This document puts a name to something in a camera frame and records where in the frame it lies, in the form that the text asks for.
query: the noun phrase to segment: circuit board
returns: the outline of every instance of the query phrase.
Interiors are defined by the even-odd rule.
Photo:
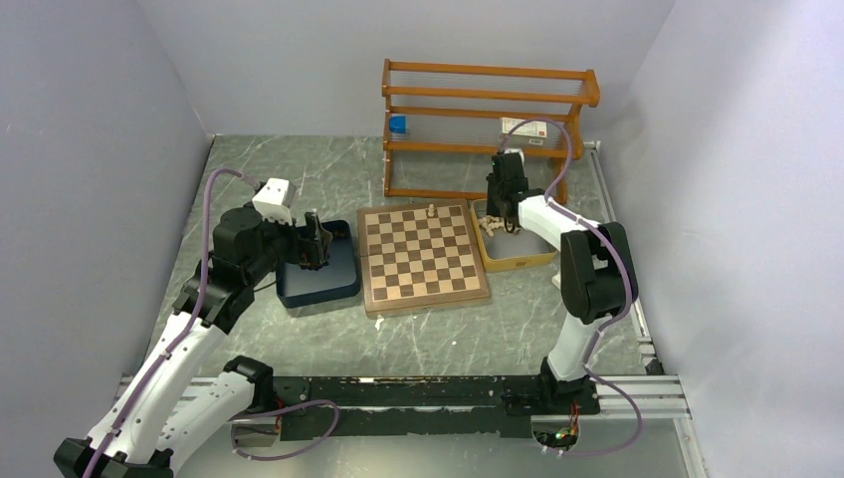
[[[490,297],[465,200],[361,208],[357,224],[367,313]]]

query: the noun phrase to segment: chessboard border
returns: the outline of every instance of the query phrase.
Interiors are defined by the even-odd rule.
[[[406,299],[394,299],[392,301],[372,300],[372,287],[369,277],[369,246],[366,244],[366,215],[379,214],[382,212],[407,211],[413,209],[422,209],[425,205],[427,209],[428,204],[434,204],[435,207],[442,206],[461,206],[463,211],[463,219],[466,222],[467,234],[469,235],[470,245],[472,247],[472,257],[475,260],[475,268],[478,270],[478,280],[480,287],[473,291],[458,291],[449,292],[446,294],[434,294],[425,297],[412,297]],[[365,207],[357,210],[357,237],[360,245],[360,275],[363,279],[363,302],[364,310],[367,314],[377,314],[380,312],[402,312],[407,310],[419,309],[423,307],[447,307],[463,304],[471,304],[474,302],[481,302],[492,297],[490,293],[490,283],[487,281],[487,271],[484,268],[484,262],[481,260],[480,247],[478,245],[478,238],[475,236],[475,229],[472,227],[472,220],[469,217],[469,203],[465,199],[447,199],[447,200],[432,200],[422,202],[411,202],[408,204],[399,204],[395,206],[380,206],[380,207]]]

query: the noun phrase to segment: wooden rack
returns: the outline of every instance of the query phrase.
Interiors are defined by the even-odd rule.
[[[405,77],[408,75],[415,76],[411,82],[412,85],[392,84],[391,72],[411,72],[403,75]],[[571,135],[572,157],[579,159],[583,153],[583,141],[580,138],[579,129],[580,110],[584,105],[594,108],[600,100],[600,90],[595,79],[595,72],[592,70],[576,72],[405,63],[391,62],[389,59],[384,60],[381,93],[386,101],[383,143],[386,161],[384,195],[449,199],[483,199],[486,197],[486,193],[391,187],[393,151],[467,152],[492,155],[498,149],[499,129],[496,124],[500,118],[545,117],[558,120],[565,125],[566,130]],[[413,100],[421,98],[454,99],[456,103],[463,104],[474,102],[482,108],[443,108],[439,106],[439,104],[444,103],[443,101],[439,101],[437,106],[414,106]],[[501,108],[501,104],[506,106],[508,102],[510,105],[518,104],[520,108],[523,108],[524,102],[529,102],[531,106],[541,107],[535,109],[544,110],[544,112],[528,109],[510,111],[508,108]],[[396,115],[408,117],[411,126],[407,133],[390,132],[390,118]],[[463,138],[455,138],[453,134],[431,133],[430,130],[427,134],[416,134],[413,131],[414,117],[462,118],[463,121],[467,121],[465,123],[467,128],[473,127],[475,130],[482,132]],[[475,124],[482,120],[487,124]],[[524,152],[526,156],[552,158],[555,169],[559,173],[567,154],[565,139],[556,134],[556,129],[553,126],[548,128],[548,134],[548,144],[544,147],[525,148]],[[566,201],[567,192],[564,181],[558,186],[556,197],[561,203]]]

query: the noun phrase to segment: chessboard square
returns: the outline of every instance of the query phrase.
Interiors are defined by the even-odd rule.
[[[466,290],[477,291],[481,289],[481,280],[478,277],[467,277],[463,280],[466,283]]]
[[[401,299],[401,286],[393,286],[387,288],[387,300],[394,301]]]

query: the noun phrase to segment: wall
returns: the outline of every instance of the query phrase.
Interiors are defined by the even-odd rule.
[[[383,132],[381,72],[398,61],[594,69],[617,112],[674,0],[140,0],[209,130]]]
[[[146,349],[209,137],[133,1],[0,31],[0,475],[59,476]]]
[[[601,149],[713,476],[840,476],[844,5],[683,0]]]

